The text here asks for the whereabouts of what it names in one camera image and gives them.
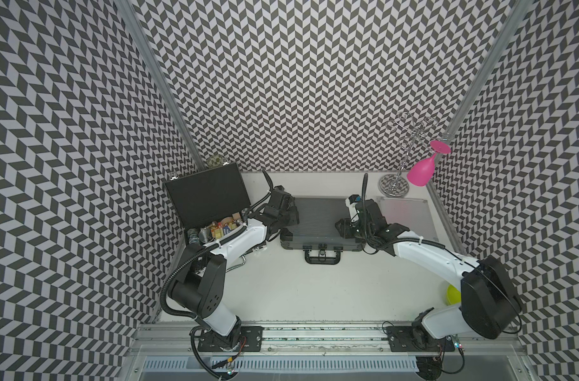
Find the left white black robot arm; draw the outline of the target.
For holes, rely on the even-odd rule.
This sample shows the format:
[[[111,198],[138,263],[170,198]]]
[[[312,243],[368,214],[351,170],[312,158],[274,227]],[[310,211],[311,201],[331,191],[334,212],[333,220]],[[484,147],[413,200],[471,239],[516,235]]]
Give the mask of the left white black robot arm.
[[[262,174],[269,190],[245,210],[243,224],[221,239],[186,246],[188,257],[170,273],[159,295],[162,311],[193,319],[225,349],[238,345],[242,325],[222,303],[227,266],[299,223],[295,198],[283,186],[275,186],[266,171]]]

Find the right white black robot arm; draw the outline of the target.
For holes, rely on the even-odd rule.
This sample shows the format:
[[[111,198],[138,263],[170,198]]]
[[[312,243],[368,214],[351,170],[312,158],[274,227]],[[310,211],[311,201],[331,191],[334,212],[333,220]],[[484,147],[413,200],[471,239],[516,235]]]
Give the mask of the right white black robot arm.
[[[414,345],[422,349],[433,340],[476,333],[494,340],[509,333],[511,323],[522,322],[522,303],[508,271],[495,257],[478,260],[452,252],[410,230],[389,224],[378,204],[366,196],[368,176],[357,195],[346,199],[350,216],[337,222],[337,230],[369,246],[370,254],[386,252],[410,261],[457,288],[462,300],[443,308],[429,308],[411,324]]]

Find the silver aluminium poker case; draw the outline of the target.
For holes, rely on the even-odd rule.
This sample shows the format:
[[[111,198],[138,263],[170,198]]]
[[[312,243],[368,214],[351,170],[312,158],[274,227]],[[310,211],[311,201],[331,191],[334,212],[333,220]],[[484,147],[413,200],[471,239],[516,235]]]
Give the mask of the silver aluminium poker case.
[[[378,198],[378,206],[388,223],[398,223],[423,236],[438,242],[428,201],[421,198]]]

